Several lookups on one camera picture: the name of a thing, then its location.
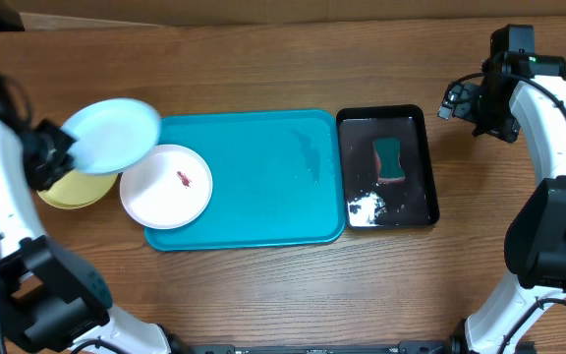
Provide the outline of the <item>yellow plate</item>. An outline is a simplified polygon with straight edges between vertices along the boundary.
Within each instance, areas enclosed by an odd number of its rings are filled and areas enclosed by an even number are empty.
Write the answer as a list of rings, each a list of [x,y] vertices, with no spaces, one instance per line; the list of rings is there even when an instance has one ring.
[[[117,174],[90,175],[73,170],[38,195],[47,204],[60,209],[87,207],[103,198],[116,180]]]

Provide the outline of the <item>light blue plate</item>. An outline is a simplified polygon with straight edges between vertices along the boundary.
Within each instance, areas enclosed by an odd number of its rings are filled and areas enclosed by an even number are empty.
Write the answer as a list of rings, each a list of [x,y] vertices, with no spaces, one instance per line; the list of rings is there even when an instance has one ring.
[[[75,139],[68,150],[84,174],[120,173],[144,159],[160,137],[160,114],[132,98],[96,102],[72,115],[62,130]]]

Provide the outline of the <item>green and pink sponge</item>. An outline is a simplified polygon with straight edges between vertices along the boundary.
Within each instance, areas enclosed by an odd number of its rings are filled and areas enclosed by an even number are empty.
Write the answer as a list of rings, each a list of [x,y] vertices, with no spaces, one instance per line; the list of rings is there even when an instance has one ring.
[[[405,180],[400,163],[401,142],[395,138],[379,138],[373,142],[378,184],[397,183]]]

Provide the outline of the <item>pink plate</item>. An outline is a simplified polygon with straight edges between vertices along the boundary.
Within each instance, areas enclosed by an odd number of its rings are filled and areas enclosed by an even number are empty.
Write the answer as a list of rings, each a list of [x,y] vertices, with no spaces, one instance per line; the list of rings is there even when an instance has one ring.
[[[204,159],[178,145],[159,145],[120,180],[120,200],[137,223],[173,229],[196,220],[206,209],[213,178]]]

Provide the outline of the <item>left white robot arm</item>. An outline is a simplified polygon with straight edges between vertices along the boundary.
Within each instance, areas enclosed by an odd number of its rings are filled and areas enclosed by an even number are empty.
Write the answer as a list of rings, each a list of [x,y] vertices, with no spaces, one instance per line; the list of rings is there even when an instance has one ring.
[[[0,351],[180,353],[180,340],[114,305],[99,271],[48,236],[32,200],[74,168],[75,137],[21,115],[0,74]]]

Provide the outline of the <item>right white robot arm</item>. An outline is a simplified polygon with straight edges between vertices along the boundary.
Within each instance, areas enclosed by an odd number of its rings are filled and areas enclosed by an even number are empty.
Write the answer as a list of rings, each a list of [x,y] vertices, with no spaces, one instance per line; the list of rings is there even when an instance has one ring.
[[[475,135],[512,118],[524,132],[536,189],[509,226],[506,271],[444,345],[446,353],[532,353],[522,337],[552,306],[566,307],[566,61],[502,52],[485,60],[481,84],[451,83],[439,116],[466,104]]]

